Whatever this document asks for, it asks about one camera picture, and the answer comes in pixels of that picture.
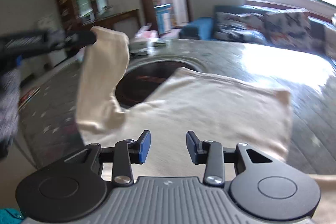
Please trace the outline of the grey knitted sleeve forearm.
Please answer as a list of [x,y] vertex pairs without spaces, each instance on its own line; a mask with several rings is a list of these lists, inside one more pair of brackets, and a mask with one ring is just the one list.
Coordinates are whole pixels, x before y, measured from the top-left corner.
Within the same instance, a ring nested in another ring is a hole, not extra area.
[[1,74],[1,160],[6,158],[18,132],[21,75],[17,68]]

